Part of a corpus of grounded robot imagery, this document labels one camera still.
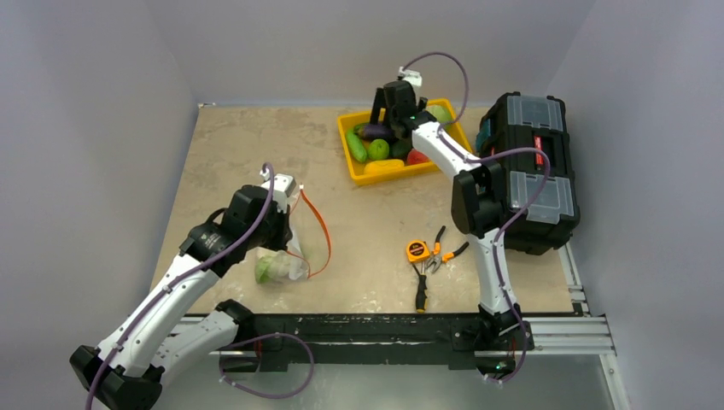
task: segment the yellow basket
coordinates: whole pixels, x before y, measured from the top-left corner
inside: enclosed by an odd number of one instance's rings
[[[453,118],[457,116],[457,113],[453,110],[453,106],[450,105],[450,102],[446,98],[438,98],[435,100],[429,100],[428,106],[430,105],[440,105],[443,108],[447,109],[447,112],[449,112]],[[389,181],[391,179],[398,179],[398,178],[404,178],[404,177],[411,177],[412,175],[419,175],[422,173],[432,173],[433,171],[439,170],[439,168],[432,162],[425,162],[424,164],[417,164],[417,165],[405,165],[402,168],[393,169],[387,172],[380,172],[380,173],[363,173],[363,170],[365,168],[365,164],[361,162],[357,162],[352,156],[349,154],[349,147],[347,147],[347,138],[345,137],[347,134],[347,131],[354,128],[354,126],[358,124],[362,124],[365,122],[370,121],[370,113],[371,111],[366,111],[364,113],[356,113],[356,114],[345,114],[340,115],[337,117],[337,126],[340,130],[340,139],[342,140],[342,147],[344,148],[344,157],[347,159],[347,168],[349,169],[349,176],[352,177],[352,180],[357,185],[369,185],[369,184],[376,184],[378,182],[384,182]],[[465,137],[465,133],[463,132],[463,127],[460,126],[459,123],[452,124],[451,126],[448,126],[446,129],[447,133],[458,142],[458,144],[462,145],[463,148],[467,149],[468,152],[472,152],[472,149],[470,148],[470,144],[468,143],[468,138]],[[367,141],[362,141],[362,144],[365,145],[365,148],[367,148],[367,145],[370,143]]]

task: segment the gray floor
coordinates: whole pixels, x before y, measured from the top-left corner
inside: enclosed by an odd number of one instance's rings
[[[308,366],[288,373],[261,373],[244,382],[283,393],[297,386]],[[477,372],[450,372],[444,366],[315,367],[312,384],[296,397],[273,401],[219,383],[209,357],[165,389],[157,409],[524,409],[609,410],[613,406],[598,356],[529,356],[516,379],[503,389],[482,383]]]

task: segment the toolbox lid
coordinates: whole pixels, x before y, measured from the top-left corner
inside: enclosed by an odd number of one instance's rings
[[[543,175],[511,171],[511,208],[520,209],[538,188]],[[570,180],[549,177],[538,199],[528,208],[527,220],[556,225],[561,215],[574,216]]]
[[[508,124],[565,131],[560,102],[545,97],[508,96]]]

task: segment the black toolbox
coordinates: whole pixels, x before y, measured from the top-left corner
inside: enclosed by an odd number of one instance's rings
[[[531,255],[564,246],[581,220],[575,199],[575,174],[570,161],[565,104],[554,97],[506,93],[480,121],[476,138],[478,156],[520,147],[542,149],[551,161],[546,188],[505,232],[505,247]],[[505,170],[508,220],[533,195],[543,179],[543,158],[536,154],[511,155],[499,161]]]

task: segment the white wall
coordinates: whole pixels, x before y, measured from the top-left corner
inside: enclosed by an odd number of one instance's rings
[[[575,256],[636,409],[724,401],[723,15],[599,0],[548,88],[569,110]]]
[[[593,0],[148,0],[203,102],[371,103],[431,50],[462,58],[471,101],[545,92]],[[426,97],[461,100],[451,61],[421,61]]]
[[[0,408],[81,408],[68,358],[148,291],[195,101],[141,0],[0,9]]]

